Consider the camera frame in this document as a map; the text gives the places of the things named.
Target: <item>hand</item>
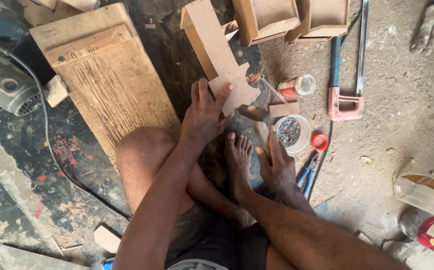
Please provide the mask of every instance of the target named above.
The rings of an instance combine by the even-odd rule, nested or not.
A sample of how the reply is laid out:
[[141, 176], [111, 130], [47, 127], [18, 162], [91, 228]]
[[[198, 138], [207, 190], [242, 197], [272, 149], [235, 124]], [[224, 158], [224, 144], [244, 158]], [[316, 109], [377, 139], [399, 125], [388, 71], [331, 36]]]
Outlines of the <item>hand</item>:
[[269, 146], [271, 157], [262, 147], [255, 148], [260, 162], [260, 175], [265, 183], [276, 193], [286, 192], [295, 184], [295, 160], [287, 155], [282, 143], [277, 141], [274, 126], [269, 127]]
[[182, 123], [180, 140], [190, 139], [202, 148], [215, 137], [224, 132], [224, 128], [230, 122], [233, 114], [219, 119], [222, 107], [233, 91], [233, 85], [229, 84], [217, 96], [216, 101], [210, 101], [206, 79], [200, 79], [192, 84], [192, 104], [185, 113]]

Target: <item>black cable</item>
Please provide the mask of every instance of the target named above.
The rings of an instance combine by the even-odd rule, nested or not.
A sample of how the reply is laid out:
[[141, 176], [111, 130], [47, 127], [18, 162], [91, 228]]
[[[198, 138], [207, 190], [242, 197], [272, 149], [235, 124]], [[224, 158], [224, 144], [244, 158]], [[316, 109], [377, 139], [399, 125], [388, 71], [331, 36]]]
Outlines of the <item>black cable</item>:
[[52, 156], [52, 159], [55, 162], [55, 166], [58, 168], [58, 170], [65, 176], [65, 178], [68, 181], [70, 181], [71, 183], [73, 183], [81, 191], [87, 193], [90, 197], [92, 197], [95, 200], [99, 201], [102, 205], [106, 206], [106, 208], [108, 208], [109, 210], [115, 212], [117, 215], [125, 218], [126, 220], [130, 220], [130, 218], [127, 215], [125, 215], [124, 213], [122, 213], [121, 211], [119, 211], [118, 209], [116, 209], [115, 207], [113, 207], [112, 205], [110, 205], [109, 203], [107, 203], [106, 201], [104, 201], [102, 198], [100, 198], [97, 195], [95, 195], [87, 187], [81, 185], [80, 183], [78, 183], [77, 181], [75, 181], [73, 178], [71, 178], [70, 175], [68, 175], [67, 172], [65, 172], [64, 169], [60, 166], [60, 164], [58, 163], [57, 158], [55, 157], [55, 153], [53, 152], [52, 144], [50, 142], [48, 112], [47, 112], [47, 107], [45, 105], [45, 96], [43, 95], [43, 87], [41, 86], [40, 80], [38, 79], [37, 75], [33, 72], [33, 70], [27, 64], [25, 64], [25, 62], [23, 62], [21, 59], [19, 59], [18, 57], [16, 57], [15, 54], [9, 52], [8, 50], [4, 49], [1, 46], [0, 46], [0, 52], [3, 52], [5, 55], [10, 56], [15, 61], [17, 61], [20, 65], [22, 65], [30, 73], [30, 75], [33, 77], [33, 79], [37, 83], [37, 87], [38, 87], [38, 90], [39, 90], [39, 93], [40, 93], [40, 102], [41, 102], [41, 106], [43, 107], [43, 114], [45, 116], [45, 137], [47, 139], [48, 150], [50, 151], [50, 155]]
[[[362, 9], [359, 11], [359, 14], [352, 20], [351, 25], [349, 26], [349, 29], [347, 30], [347, 34], [342, 37], [342, 40], [340, 41], [340, 47], [341, 48], [344, 45], [345, 39], [347, 38], [347, 36], [351, 32], [351, 30], [354, 28], [355, 24], [358, 22], [361, 15], [362, 15]], [[326, 150], [324, 150], [324, 153], [322, 155], [322, 159], [321, 159], [320, 164], [319, 164], [319, 168], [317, 168], [316, 173], [315, 173], [316, 176], [314, 177], [314, 181], [312, 182], [312, 185], [310, 186], [309, 197], [307, 198], [308, 202], [310, 202], [310, 198], [312, 197], [312, 191], [314, 190], [314, 186], [316, 185], [317, 177], [319, 176], [319, 172], [320, 172], [320, 168], [322, 168], [322, 164], [326, 160], [327, 151], [329, 150], [330, 142], [332, 141], [332, 133], [333, 132], [334, 132], [334, 121], [331, 120], [330, 121], [330, 132], [329, 132], [329, 143], [327, 145]]]

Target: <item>bare foot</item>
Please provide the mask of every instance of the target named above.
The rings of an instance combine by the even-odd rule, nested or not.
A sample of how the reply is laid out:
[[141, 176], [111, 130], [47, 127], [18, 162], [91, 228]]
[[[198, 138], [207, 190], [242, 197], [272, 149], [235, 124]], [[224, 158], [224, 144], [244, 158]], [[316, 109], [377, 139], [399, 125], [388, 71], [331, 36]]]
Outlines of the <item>bare foot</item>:
[[250, 187], [250, 155], [253, 146], [244, 135], [236, 136], [234, 132], [227, 135], [225, 159], [230, 174], [230, 195], [239, 200], [242, 191]]

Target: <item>paint splatter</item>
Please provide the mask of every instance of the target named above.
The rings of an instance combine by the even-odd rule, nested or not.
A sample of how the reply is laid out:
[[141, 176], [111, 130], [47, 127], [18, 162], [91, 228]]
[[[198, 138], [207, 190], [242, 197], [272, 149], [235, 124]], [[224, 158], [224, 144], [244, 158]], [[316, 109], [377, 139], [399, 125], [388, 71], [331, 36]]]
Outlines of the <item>paint splatter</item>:
[[53, 149], [53, 152], [55, 153], [55, 154], [57, 154], [57, 155], [62, 155], [63, 154], [63, 152], [60, 150], [60, 149], [58, 149], [58, 148], [55, 148], [55, 147], [52, 147], [52, 149]]

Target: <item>small wooden box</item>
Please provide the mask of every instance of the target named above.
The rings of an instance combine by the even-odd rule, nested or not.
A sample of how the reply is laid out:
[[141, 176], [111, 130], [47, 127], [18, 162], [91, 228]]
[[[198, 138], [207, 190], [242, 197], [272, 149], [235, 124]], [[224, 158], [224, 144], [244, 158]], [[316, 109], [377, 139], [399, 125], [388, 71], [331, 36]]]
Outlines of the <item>small wooden box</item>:
[[240, 45], [283, 37], [300, 24], [295, 0], [232, 0]]
[[337, 37], [347, 33], [349, 0], [297, 0], [296, 2], [301, 24], [287, 32], [285, 41]]

